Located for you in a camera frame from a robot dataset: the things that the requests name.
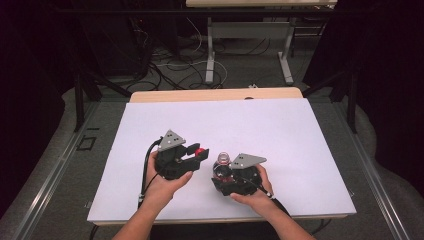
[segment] table leg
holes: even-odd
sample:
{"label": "table leg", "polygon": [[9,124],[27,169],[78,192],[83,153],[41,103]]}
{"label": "table leg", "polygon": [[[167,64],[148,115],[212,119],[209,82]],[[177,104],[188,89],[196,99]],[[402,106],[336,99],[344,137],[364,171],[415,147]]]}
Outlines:
{"label": "table leg", "polygon": [[290,43],[293,38],[294,27],[296,25],[296,18],[290,18],[290,26],[286,32],[286,37],[284,40],[284,50],[283,52],[278,52],[278,58],[280,60],[281,69],[283,70],[284,81],[287,85],[293,85],[293,77],[290,72],[290,67],[287,62],[287,55],[290,51]]}
{"label": "table leg", "polygon": [[214,73],[214,64],[215,64],[215,52],[213,51],[213,37],[212,37],[212,19],[208,18],[208,63],[206,66],[206,77],[205,83],[213,83],[213,73]]}

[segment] hand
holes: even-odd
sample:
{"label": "hand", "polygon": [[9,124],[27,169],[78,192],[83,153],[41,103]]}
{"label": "hand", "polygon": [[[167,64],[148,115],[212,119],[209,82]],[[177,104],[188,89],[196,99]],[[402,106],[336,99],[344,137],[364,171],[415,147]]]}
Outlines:
{"label": "hand", "polygon": [[156,210],[158,213],[171,201],[174,193],[180,189],[182,186],[186,185],[187,182],[191,179],[193,172],[187,172],[179,179],[166,180],[157,174],[155,170],[155,160],[158,155],[158,152],[152,152],[149,156],[147,173],[146,173],[146,187],[147,184],[151,182],[148,187],[143,205],[149,205],[149,208]]}
{"label": "hand", "polygon": [[[262,178],[262,186],[265,188],[265,190],[271,194],[274,194],[271,182],[269,181],[268,175],[266,173],[266,169],[259,164],[256,165],[256,168],[258,169],[259,175]],[[259,189],[250,196],[243,196],[237,193],[231,193],[230,196],[235,201],[250,206],[253,211],[265,219],[267,219],[273,211],[279,210],[274,202],[272,202],[271,199],[269,199],[269,197]]]}

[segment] forearm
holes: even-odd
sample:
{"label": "forearm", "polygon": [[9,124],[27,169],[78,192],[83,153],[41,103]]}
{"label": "forearm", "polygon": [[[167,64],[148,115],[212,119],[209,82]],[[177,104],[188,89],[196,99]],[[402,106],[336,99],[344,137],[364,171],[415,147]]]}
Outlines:
{"label": "forearm", "polygon": [[293,219],[283,211],[273,211],[264,218],[274,227],[282,240],[310,240],[314,239],[308,232],[300,227]]}
{"label": "forearm", "polygon": [[149,208],[149,206],[142,204],[113,239],[146,240],[158,214],[159,211],[153,210]]}

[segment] silver metal plate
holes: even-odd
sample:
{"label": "silver metal plate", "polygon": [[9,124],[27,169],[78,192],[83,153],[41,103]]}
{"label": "silver metal plate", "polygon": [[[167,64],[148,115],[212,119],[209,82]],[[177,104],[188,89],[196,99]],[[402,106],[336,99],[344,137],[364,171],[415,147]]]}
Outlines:
{"label": "silver metal plate", "polygon": [[244,169],[255,166],[258,163],[266,162],[266,158],[257,157],[245,153],[240,153],[230,164],[231,169]]}
{"label": "silver metal plate", "polygon": [[184,143],[186,143],[184,138],[169,129],[159,144],[159,152],[182,145]]}

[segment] left hand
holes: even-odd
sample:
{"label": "left hand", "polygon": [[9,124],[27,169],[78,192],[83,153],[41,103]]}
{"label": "left hand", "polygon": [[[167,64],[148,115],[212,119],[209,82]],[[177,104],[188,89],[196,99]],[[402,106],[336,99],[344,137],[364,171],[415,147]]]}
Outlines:
{"label": "left hand", "polygon": [[[152,152],[149,156],[147,174],[146,174],[146,187],[150,180],[157,174],[155,170],[155,160],[158,152]],[[171,201],[174,193],[187,184],[193,176],[193,172],[187,172],[179,179],[166,180],[160,175],[156,176],[146,191],[143,205],[148,205],[151,210],[158,213]]]}

